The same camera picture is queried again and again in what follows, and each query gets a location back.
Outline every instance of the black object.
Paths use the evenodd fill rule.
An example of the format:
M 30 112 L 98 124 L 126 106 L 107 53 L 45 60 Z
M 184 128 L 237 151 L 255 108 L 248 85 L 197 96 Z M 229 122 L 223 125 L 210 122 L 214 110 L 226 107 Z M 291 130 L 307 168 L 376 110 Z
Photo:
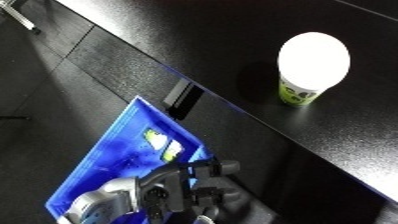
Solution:
M 0 120 L 32 120 L 31 117 L 24 116 L 0 116 Z
M 41 30 L 37 27 L 34 27 L 31 31 L 34 35 L 39 35 L 41 33 Z
M 180 79 L 163 104 L 171 117 L 183 120 L 202 94 L 202 89 L 186 79 Z
M 166 212 L 183 212 L 193 206 L 213 208 L 239 199 L 240 193 L 236 189 L 203 187 L 191 190 L 189 185 L 190 178 L 203 180 L 220 177 L 239 169 L 237 161 L 217 160 L 172 163 L 158 168 L 140 180 L 142 207 L 147 212 L 149 222 L 162 223 Z

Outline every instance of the paper cup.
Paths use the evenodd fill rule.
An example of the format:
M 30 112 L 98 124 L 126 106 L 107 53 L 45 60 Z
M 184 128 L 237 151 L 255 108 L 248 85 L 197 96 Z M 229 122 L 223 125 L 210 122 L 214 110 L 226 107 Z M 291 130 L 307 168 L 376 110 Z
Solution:
M 344 79 L 350 55 L 336 38 L 310 32 L 297 35 L 282 46 L 278 67 L 281 99 L 289 105 L 304 106 Z

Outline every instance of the yellow label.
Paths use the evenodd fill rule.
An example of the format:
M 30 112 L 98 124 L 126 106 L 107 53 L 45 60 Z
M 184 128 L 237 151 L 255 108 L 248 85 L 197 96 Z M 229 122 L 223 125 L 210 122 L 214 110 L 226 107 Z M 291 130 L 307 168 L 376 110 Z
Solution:
M 319 94 L 315 92 L 298 92 L 292 88 L 289 88 L 282 80 L 279 83 L 279 96 L 281 99 L 293 106 L 304 106 L 311 103 Z

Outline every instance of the gray floor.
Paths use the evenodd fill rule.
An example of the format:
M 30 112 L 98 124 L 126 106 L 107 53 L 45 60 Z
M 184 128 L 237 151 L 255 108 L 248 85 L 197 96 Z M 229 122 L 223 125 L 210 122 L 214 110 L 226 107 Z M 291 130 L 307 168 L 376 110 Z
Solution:
M 0 220 L 51 223 L 45 201 L 128 102 L 162 109 L 179 77 L 57 3 L 18 4 L 43 32 L 0 17 L 0 115 L 33 118 L 0 121 Z M 394 223 L 395 205 L 211 94 L 180 123 L 292 223 Z

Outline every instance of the blue plastic tray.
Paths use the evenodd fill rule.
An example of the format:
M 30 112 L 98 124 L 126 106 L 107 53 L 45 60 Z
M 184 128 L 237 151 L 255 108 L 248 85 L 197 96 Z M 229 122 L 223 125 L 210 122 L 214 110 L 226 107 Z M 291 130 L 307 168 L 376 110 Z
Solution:
M 140 97 L 136 97 L 112 124 L 97 144 L 80 162 L 46 203 L 55 219 L 68 210 L 81 194 L 98 189 L 117 177 L 143 177 L 164 165 L 161 159 L 167 146 L 154 150 L 144 137 L 148 129 L 155 130 L 184 148 L 180 162 L 208 159 L 211 154 L 202 142 Z M 145 215 L 126 215 L 114 224 L 146 223 Z

